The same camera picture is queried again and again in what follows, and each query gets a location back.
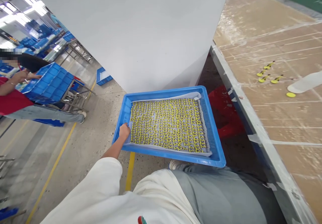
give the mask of bracelet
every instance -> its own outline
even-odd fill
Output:
[[[14,84],[12,82],[9,82],[9,81],[6,81],[6,83],[9,83],[9,84],[12,84],[12,85],[16,86],[16,84]]]

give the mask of white paper liner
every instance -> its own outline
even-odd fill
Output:
[[[206,124],[205,124],[205,120],[204,120],[203,111],[202,111],[201,106],[200,106],[200,100],[199,99],[201,98],[201,94],[199,92],[191,92],[191,93],[188,93],[188,94],[184,94],[184,95],[180,95],[180,96],[175,96],[175,97],[169,97],[169,98],[151,99],[151,100],[138,100],[138,101],[162,101],[162,100],[170,100],[170,99],[187,99],[187,98],[194,99],[194,100],[197,100],[198,101],[198,106],[199,106],[200,115],[201,115],[201,121],[202,121],[202,125],[203,125],[203,128],[204,128],[204,134],[205,134],[205,142],[206,142],[207,152],[204,152],[204,153],[185,152],[185,151],[178,151],[178,150],[163,148],[163,147],[159,147],[159,146],[152,145],[152,144],[136,144],[136,143],[132,143],[131,142],[131,137],[130,136],[127,138],[127,140],[125,141],[124,144],[125,145],[131,145],[131,146],[142,146],[142,147],[146,147],[146,148],[160,149],[160,150],[166,150],[166,151],[172,151],[172,152],[179,152],[179,153],[200,155],[200,156],[205,156],[205,157],[211,156],[212,155],[212,152],[211,152],[210,147],[209,147],[207,128],[206,128]],[[129,122],[128,123],[128,126],[132,130],[133,122]]]

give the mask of white sleeve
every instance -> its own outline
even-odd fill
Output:
[[[42,223],[51,223],[68,210],[73,216],[96,203],[117,196],[122,175],[121,163],[115,158],[98,160],[87,176],[53,209]]]

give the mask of red shirt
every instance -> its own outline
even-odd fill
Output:
[[[0,77],[0,85],[5,84],[7,80],[8,78]],[[33,105],[32,101],[20,91],[14,89],[8,95],[0,96],[0,115],[9,115],[31,105]]]

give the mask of gray pants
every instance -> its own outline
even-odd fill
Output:
[[[250,175],[205,165],[172,172],[201,224],[286,223],[273,191]]]
[[[14,113],[6,115],[8,118],[13,119],[50,119],[59,120],[61,122],[77,122],[81,123],[84,120],[83,114],[71,114],[64,111],[59,111],[54,108],[33,105],[25,107]]]

